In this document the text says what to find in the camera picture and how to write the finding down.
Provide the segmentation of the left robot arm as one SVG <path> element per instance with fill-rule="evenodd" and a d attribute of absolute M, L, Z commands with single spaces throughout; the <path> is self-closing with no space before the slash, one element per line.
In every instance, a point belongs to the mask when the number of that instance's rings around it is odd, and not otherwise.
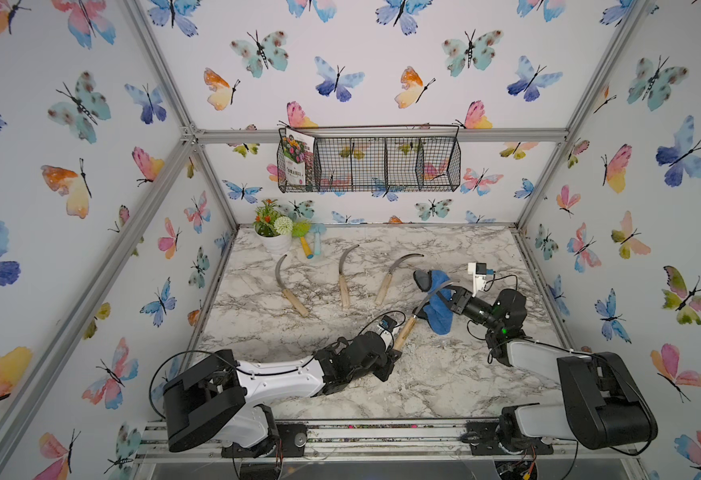
<path fill-rule="evenodd" d="M 270 404 L 329 396 L 354 381 L 385 382 L 402 356 L 403 342 L 382 330 L 366 331 L 292 362 L 240 361 L 228 349 L 209 353 L 164 386 L 168 450 L 192 450 L 220 438 L 256 454 L 278 444 Z"/>

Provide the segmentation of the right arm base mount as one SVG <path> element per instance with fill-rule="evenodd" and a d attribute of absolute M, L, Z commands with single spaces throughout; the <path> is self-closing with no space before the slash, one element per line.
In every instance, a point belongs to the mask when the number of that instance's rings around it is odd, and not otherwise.
<path fill-rule="evenodd" d="M 505 407 L 496 419 L 469 421 L 460 442 L 471 448 L 472 456 L 481 455 L 553 455 L 554 448 L 540 440 L 522 434 L 516 420 L 519 406 Z"/>

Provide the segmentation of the sickle wooden handle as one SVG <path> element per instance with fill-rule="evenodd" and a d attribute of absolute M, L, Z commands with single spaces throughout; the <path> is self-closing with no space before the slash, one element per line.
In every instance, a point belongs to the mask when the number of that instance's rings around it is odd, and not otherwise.
<path fill-rule="evenodd" d="M 454 281 L 448 280 L 435 286 L 434 289 L 431 292 L 429 292 L 427 296 L 423 299 L 423 301 L 416 307 L 412 316 L 404 323 L 401 331 L 396 336 L 396 340 L 392 347 L 392 350 L 396 352 L 396 354 L 401 355 L 403 353 L 405 344 L 417 324 L 419 312 L 434 296 L 437 296 L 443 290 L 450 291 L 453 285 Z"/>
<path fill-rule="evenodd" d="M 376 306 L 382 306 L 385 302 L 385 299 L 388 295 L 388 291 L 393 283 L 394 279 L 394 274 L 397 271 L 397 269 L 405 263 L 407 260 L 410 259 L 415 259 L 415 258 L 424 258 L 424 254 L 420 253 L 409 253 L 406 255 L 401 256 L 398 258 L 388 269 L 385 277 L 383 278 L 383 281 L 381 283 L 381 286 L 378 290 L 378 294 L 376 296 L 375 304 Z"/>
<path fill-rule="evenodd" d="M 342 304 L 342 308 L 344 309 L 348 309 L 351 305 L 348 282 L 346 282 L 346 275 L 344 275 L 344 262 L 346 262 L 346 258 L 348 258 L 348 256 L 359 247 L 360 245 L 356 244 L 344 250 L 340 256 L 340 262 L 338 262 L 338 288 L 340 288 L 340 304 Z"/>
<path fill-rule="evenodd" d="M 298 314 L 302 317 L 308 317 L 310 315 L 310 312 L 308 312 L 308 309 L 306 309 L 306 306 L 298 300 L 298 297 L 292 293 L 292 290 L 286 286 L 286 283 L 284 283 L 284 280 L 282 280 L 282 264 L 284 264 L 284 260 L 288 255 L 284 254 L 280 256 L 280 259 L 278 262 L 276 262 L 276 268 L 274 268 L 274 277 L 276 277 L 276 284 L 278 284 L 278 287 L 280 287 L 280 291 L 282 291 L 282 295 L 284 295 L 284 298 L 292 304 L 292 307 L 298 311 Z"/>

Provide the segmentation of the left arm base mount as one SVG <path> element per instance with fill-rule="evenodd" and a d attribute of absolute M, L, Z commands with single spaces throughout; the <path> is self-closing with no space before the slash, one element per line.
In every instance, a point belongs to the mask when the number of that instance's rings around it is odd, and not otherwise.
<path fill-rule="evenodd" d="M 268 406 L 240 410 L 216 436 L 222 445 L 222 458 L 259 458 L 276 455 L 304 456 L 308 425 L 288 421 L 278 423 Z"/>

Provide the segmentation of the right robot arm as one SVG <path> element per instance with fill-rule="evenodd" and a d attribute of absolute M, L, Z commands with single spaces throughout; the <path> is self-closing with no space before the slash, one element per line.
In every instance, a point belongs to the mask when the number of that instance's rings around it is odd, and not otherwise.
<path fill-rule="evenodd" d="M 659 426 L 625 362 L 612 352 L 588 353 L 530 338 L 524 330 L 527 298 L 516 289 L 502 290 L 494 303 L 454 286 L 444 272 L 414 274 L 426 298 L 416 316 L 436 329 L 460 315 L 485 328 L 490 359 L 526 371 L 560 387 L 557 404 L 506 407 L 497 438 L 517 451 L 545 438 L 576 441 L 590 450 L 620 451 L 629 444 L 649 446 Z"/>

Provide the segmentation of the blue rag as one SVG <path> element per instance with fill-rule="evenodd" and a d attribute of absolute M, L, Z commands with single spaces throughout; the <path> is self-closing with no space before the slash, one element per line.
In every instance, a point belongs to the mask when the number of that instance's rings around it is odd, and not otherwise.
<path fill-rule="evenodd" d="M 450 277 L 441 270 L 432 270 L 434 274 L 434 285 L 432 288 L 419 288 L 428 294 L 435 286 L 450 280 Z M 452 330 L 454 313 L 450 310 L 449 302 L 452 300 L 452 290 L 443 290 L 434 296 L 419 312 L 418 318 L 426 321 L 434 333 L 447 335 Z"/>

